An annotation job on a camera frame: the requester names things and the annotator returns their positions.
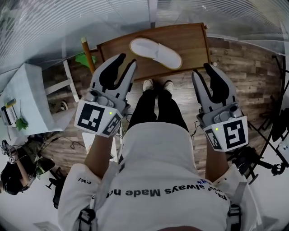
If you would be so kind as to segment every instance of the harness buckle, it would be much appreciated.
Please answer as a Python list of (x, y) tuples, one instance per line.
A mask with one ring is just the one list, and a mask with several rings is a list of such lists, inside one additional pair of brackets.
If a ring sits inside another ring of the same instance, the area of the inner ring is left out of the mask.
[(230, 210), (228, 212), (228, 216), (229, 217), (233, 217), (233, 216), (241, 216), (241, 208), (240, 206), (236, 205), (236, 204), (232, 204), (230, 206)]
[(95, 211), (90, 208), (85, 208), (80, 211), (78, 219), (86, 224), (91, 224), (92, 220), (95, 218)]

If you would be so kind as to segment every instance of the white table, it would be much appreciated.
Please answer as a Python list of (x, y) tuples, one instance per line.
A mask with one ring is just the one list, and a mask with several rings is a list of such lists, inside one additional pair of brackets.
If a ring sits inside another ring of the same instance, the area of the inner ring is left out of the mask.
[(76, 110), (71, 109), (52, 115), (43, 85), (42, 69), (30, 64), (23, 64), (12, 77), (0, 96), (0, 107), (14, 98), (16, 104), (13, 107), (16, 116), (19, 118), (21, 111), (22, 117), (28, 122), (28, 128), (18, 131), (17, 128), (10, 126), (11, 139), (62, 131), (67, 127)]

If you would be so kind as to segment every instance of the shoulder strap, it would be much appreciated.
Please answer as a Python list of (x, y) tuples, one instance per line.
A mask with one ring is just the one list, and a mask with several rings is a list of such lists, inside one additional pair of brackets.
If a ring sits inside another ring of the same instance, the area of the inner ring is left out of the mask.
[(85, 208), (79, 214), (79, 231), (90, 231), (91, 222), (95, 219), (95, 211), (93, 209)]
[(247, 182), (240, 182), (236, 188), (235, 194), (232, 197), (230, 209), (227, 215), (227, 229), (226, 231), (240, 231), (242, 223), (241, 201)]

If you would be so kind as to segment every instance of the white sneaker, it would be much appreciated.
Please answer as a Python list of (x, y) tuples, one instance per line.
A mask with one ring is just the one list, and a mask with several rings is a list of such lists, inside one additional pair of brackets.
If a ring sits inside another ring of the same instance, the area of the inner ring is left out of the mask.
[(145, 80), (144, 85), (143, 85), (143, 91), (145, 92), (146, 90), (153, 90), (154, 89), (154, 82), (152, 79)]
[(171, 80), (166, 81), (166, 83), (163, 86), (163, 89), (169, 91), (172, 94), (172, 92), (173, 92), (173, 82)]

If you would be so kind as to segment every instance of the black cable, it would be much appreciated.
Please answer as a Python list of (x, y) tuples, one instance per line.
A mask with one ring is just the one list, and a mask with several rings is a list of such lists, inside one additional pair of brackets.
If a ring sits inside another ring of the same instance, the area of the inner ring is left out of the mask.
[(121, 129), (121, 126), (120, 126), (120, 128), (118, 129), (117, 133), (118, 133), (119, 137), (120, 137), (121, 139), (123, 139), (123, 137), (122, 137), (121, 134), (120, 134), (120, 129)]
[(17, 147), (23, 147), (25, 144), (23, 144), (23, 145), (13, 145), (13, 147), (14, 146), (17, 146)]
[(132, 114), (127, 114), (126, 115), (126, 121), (129, 123), (130, 121), (128, 121), (127, 116), (132, 116)]
[[(77, 142), (77, 141), (72, 141), (71, 139), (69, 139), (69, 138), (67, 138), (67, 137), (65, 137), (65, 136), (59, 136), (59, 137), (54, 138), (52, 141), (50, 141), (50, 142), (48, 143), (48, 145), (51, 144), (52, 142), (58, 140), (59, 138), (65, 138), (65, 139), (69, 140), (69, 141), (72, 143), (72, 144), (70, 145), (71, 149), (75, 149), (74, 143), (77, 143), (78, 145), (80, 145), (80, 146), (82, 146), (82, 147), (85, 148), (85, 146), (82, 145), (81, 143), (79, 143), (79, 142)], [(48, 145), (46, 145), (46, 146), (44, 147), (44, 145), (42, 146), (42, 148), (40, 149), (40, 151), (39, 151), (37, 154), (40, 154), (40, 153), (48, 146)]]
[(196, 126), (196, 122), (199, 122), (199, 121), (198, 121), (198, 120), (195, 121), (195, 131), (194, 131), (194, 133), (191, 135), (191, 138), (194, 136), (194, 134), (196, 134), (197, 129), (198, 129), (198, 127), (200, 126), (200, 125)]
[(77, 141), (72, 141), (71, 139), (68, 139), (67, 137), (65, 137), (65, 136), (60, 136), (60, 137), (58, 137), (58, 138), (65, 138), (65, 139), (67, 139), (67, 140), (69, 140), (72, 144), (71, 144), (71, 149), (75, 149), (75, 146), (74, 146), (74, 143), (77, 143), (78, 145), (80, 145), (80, 146), (82, 146), (82, 147), (84, 147), (85, 148), (85, 146), (84, 145), (82, 145), (80, 142), (77, 142)]
[(36, 155), (35, 154), (26, 154), (26, 155), (20, 157), (17, 161), (21, 160), (23, 157), (26, 157), (26, 156), (36, 156)]

